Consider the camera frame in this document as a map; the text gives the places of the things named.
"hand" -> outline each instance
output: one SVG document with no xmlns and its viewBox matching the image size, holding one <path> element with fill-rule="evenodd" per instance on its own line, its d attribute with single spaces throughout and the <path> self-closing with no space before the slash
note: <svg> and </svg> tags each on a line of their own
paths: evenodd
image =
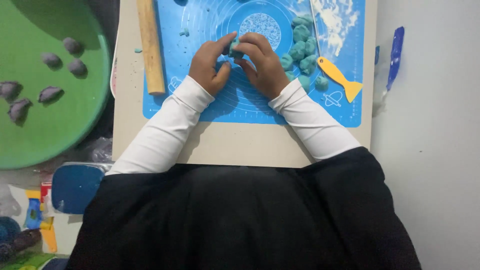
<svg viewBox="0 0 480 270">
<path fill-rule="evenodd" d="M 227 61 L 223 63 L 217 73 L 215 70 L 216 60 L 236 36 L 237 32 L 235 31 L 221 37 L 216 42 L 203 43 L 192 59 L 188 75 L 212 96 L 215 96 L 225 86 L 232 68 L 230 62 Z"/>
<path fill-rule="evenodd" d="M 234 49 L 248 55 L 256 70 L 246 59 L 236 59 L 234 62 L 243 69 L 250 83 L 267 98 L 278 97 L 290 81 L 268 40 L 263 35 L 250 32 L 239 37 L 239 41 L 240 44 Z"/>
</svg>

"green tray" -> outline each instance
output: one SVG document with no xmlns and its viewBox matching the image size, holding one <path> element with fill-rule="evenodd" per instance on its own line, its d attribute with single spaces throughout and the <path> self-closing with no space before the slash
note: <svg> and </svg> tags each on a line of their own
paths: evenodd
<svg viewBox="0 0 480 270">
<path fill-rule="evenodd" d="M 0 170 L 46 161 L 79 143 L 105 107 L 111 60 L 98 21 L 81 0 L 0 0 L 0 81 L 19 81 L 18 98 L 33 102 L 25 122 L 16 125 L 0 99 Z M 72 37 L 84 45 L 80 58 L 88 69 L 84 78 L 68 71 L 74 59 L 63 47 Z M 63 67 L 53 71 L 40 54 L 57 54 Z M 47 86 L 65 93 L 55 103 L 37 102 Z"/>
</svg>

